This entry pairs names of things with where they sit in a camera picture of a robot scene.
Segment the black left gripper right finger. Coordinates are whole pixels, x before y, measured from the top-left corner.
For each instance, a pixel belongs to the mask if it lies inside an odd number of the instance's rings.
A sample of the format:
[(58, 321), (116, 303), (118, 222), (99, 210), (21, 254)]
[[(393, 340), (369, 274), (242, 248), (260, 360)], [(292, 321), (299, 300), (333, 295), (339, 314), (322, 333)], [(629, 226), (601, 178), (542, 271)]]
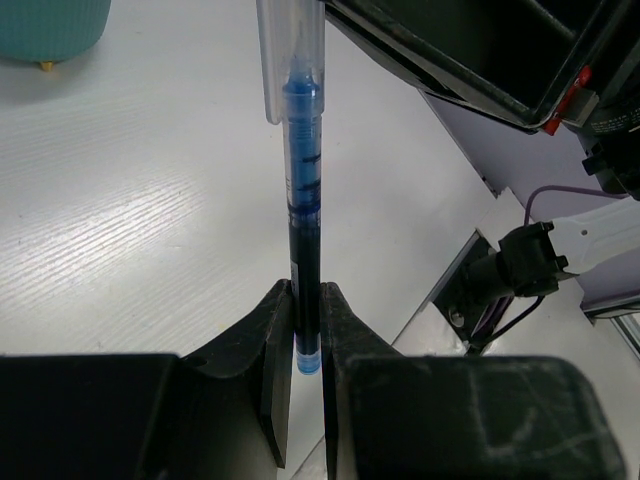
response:
[(623, 479), (587, 377), (549, 356), (405, 356), (321, 287), (332, 479)]

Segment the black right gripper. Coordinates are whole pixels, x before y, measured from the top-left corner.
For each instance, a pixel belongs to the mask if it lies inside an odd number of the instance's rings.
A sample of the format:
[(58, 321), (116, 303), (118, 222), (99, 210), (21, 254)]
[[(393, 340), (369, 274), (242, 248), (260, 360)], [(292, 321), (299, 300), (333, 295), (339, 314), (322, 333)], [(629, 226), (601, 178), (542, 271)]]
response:
[(328, 19), (372, 58), (450, 103), (584, 150), (586, 174), (639, 198), (639, 3), (329, 1)]

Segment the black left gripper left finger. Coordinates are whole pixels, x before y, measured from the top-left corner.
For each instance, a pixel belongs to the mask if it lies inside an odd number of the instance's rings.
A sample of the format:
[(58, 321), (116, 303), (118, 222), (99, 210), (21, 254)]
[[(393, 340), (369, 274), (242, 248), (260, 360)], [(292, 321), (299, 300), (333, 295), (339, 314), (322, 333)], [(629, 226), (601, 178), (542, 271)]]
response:
[(5, 356), (5, 479), (273, 479), (286, 463), (292, 295), (276, 282), (196, 351)]

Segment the blue gel pen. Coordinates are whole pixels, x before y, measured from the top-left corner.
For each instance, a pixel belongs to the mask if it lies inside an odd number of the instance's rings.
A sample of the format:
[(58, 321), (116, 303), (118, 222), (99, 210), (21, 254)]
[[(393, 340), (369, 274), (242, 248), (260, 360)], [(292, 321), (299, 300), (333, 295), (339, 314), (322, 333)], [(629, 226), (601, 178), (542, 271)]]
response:
[(300, 373), (321, 366), (320, 232), (321, 144), (324, 108), (321, 82), (311, 68), (291, 69), (282, 88), (291, 289), (294, 297), (296, 364)]

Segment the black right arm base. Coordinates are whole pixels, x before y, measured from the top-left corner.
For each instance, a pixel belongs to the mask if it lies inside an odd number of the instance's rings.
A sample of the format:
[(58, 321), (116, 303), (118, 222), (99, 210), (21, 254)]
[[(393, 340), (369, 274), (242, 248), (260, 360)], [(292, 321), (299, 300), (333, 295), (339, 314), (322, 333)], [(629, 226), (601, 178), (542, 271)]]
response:
[(475, 231), (436, 282), (423, 305), (433, 303), (444, 317), (454, 340), (459, 340), (466, 356), (480, 356), (486, 349), (486, 339), (506, 311), (506, 297), (489, 303), (469, 300), (464, 293), (464, 269), (473, 261), (493, 253), (490, 243)]

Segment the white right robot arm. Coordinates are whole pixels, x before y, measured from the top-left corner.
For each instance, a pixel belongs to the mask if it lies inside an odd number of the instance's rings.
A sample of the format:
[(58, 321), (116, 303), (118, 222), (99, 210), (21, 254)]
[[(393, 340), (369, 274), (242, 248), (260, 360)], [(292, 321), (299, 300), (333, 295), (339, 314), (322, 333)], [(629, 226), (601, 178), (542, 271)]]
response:
[(425, 94), (517, 130), (560, 126), (617, 196), (523, 226), (455, 280), (457, 311), (544, 297), (639, 245), (639, 5), (635, 1), (330, 1), (330, 22)]

